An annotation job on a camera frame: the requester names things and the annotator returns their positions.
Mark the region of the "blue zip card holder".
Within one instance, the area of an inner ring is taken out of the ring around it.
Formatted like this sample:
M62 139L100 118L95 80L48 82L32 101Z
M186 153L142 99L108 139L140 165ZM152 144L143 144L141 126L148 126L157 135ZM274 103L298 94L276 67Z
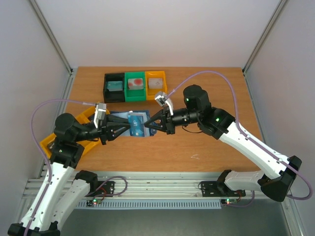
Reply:
M151 118L148 110L129 112L111 111L110 114L119 118L126 118L128 120L130 128L121 134L123 137L149 137L154 136L157 133L155 129L146 128L144 126L144 123Z

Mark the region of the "blue VIP credit card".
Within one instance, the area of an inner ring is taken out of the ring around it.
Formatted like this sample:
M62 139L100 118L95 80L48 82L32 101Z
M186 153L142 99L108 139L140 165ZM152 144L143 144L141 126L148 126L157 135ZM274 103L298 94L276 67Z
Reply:
M128 115L128 121L130 123L130 136L133 137L145 137L146 131L144 127L144 117L142 114L131 113Z

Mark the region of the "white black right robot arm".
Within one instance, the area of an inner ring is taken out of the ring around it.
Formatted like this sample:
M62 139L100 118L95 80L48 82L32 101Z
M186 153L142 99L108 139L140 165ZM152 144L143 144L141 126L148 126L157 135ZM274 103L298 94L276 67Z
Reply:
M174 110L166 94L159 92L155 100L163 109L144 126L169 135L175 134L177 126L196 123L202 133L230 145L260 168L256 172L223 171L216 181L220 196L238 190L260 191L271 200L283 202L296 179L301 159L287 157L262 143L237 124L230 113L213 107L207 92L200 86L186 87L183 96L185 108Z

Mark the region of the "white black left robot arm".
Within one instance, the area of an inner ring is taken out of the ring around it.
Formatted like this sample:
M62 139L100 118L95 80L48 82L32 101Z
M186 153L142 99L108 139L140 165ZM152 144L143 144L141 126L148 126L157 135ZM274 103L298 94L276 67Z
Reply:
M101 112L95 115L98 123L80 124L64 113L55 121L56 138L52 155L46 162L48 171L30 209L19 223L11 224L10 236L59 236L61 229L78 202L86 195L93 196L99 190L97 174L80 171L63 195L64 186L84 152L80 141L99 139L104 145L113 141L130 128L128 119Z

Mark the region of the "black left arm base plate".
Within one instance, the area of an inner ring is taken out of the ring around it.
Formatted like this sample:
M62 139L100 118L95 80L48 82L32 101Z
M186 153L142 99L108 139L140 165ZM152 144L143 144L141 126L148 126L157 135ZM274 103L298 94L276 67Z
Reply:
M115 182L108 181L102 185L97 191L93 192L90 197L112 197L115 190Z

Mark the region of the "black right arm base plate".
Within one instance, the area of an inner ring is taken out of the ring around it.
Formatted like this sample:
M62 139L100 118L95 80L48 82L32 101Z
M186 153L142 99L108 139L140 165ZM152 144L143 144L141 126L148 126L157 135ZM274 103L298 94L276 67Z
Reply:
M224 183L201 181L198 184L203 197L245 197L245 190L231 190Z

